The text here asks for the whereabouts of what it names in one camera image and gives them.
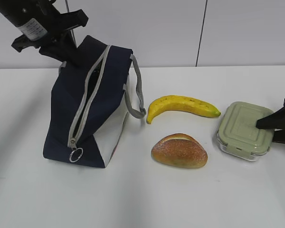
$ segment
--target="white bag panel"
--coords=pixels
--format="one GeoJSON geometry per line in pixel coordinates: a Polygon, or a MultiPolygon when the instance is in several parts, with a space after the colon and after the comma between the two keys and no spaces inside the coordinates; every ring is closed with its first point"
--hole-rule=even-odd
{"type": "Polygon", "coordinates": [[[124,96],[120,106],[113,112],[104,124],[94,133],[95,141],[106,167],[118,143],[123,130],[124,119],[128,113],[124,96]]]}

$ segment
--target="white table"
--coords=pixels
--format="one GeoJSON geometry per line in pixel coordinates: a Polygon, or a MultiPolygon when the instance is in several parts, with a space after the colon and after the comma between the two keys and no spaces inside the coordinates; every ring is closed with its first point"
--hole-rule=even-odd
{"type": "MultiPolygon", "coordinates": [[[[143,68],[145,106],[186,95],[281,108],[285,66],[143,68]]],[[[222,153],[219,119],[165,112],[147,125],[130,118],[106,169],[42,157],[56,69],[0,70],[0,228],[285,228],[285,145],[257,162],[222,153]],[[209,155],[205,167],[156,163],[151,148],[186,133],[209,155]]]]}

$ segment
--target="plastic lid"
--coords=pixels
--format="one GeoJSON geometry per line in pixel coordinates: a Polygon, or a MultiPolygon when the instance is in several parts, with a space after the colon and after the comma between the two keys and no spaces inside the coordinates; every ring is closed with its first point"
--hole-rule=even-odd
{"type": "Polygon", "coordinates": [[[255,104],[234,102],[226,111],[218,136],[230,150],[263,155],[272,142],[274,129],[257,129],[256,123],[272,113],[272,110],[255,104]]]}

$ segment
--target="silver key ring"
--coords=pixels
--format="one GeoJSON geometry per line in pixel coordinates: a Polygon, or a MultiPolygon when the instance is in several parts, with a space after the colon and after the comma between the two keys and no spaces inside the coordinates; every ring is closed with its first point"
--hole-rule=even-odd
{"type": "Polygon", "coordinates": [[[82,148],[77,148],[76,150],[73,150],[73,151],[71,152],[70,157],[69,157],[69,161],[72,162],[72,163],[75,163],[75,162],[79,161],[79,159],[82,157],[83,154],[84,154],[84,149],[82,149],[82,148]],[[73,159],[72,159],[72,158],[73,158],[73,155],[74,155],[74,153],[77,152],[78,150],[81,150],[81,153],[80,153],[79,157],[78,157],[76,160],[73,160],[73,159]]]}

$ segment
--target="gray handle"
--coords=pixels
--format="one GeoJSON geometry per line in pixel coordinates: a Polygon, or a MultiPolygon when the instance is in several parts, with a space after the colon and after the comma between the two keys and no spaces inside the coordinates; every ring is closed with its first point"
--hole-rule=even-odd
{"type": "Polygon", "coordinates": [[[141,75],[141,72],[139,70],[138,63],[137,63],[137,60],[136,60],[135,56],[131,55],[130,59],[133,62],[134,70],[135,70],[136,76],[137,76],[136,94],[137,94],[138,99],[139,99],[139,109],[140,110],[138,111],[138,110],[135,110],[135,109],[132,108],[131,100],[130,100],[130,96],[129,96],[129,90],[128,90],[127,85],[124,85],[124,87],[123,87],[125,103],[127,105],[129,113],[133,117],[135,117],[137,119],[143,119],[144,116],[147,114],[147,112],[146,112],[146,110],[143,107],[142,75],[141,75]]]}

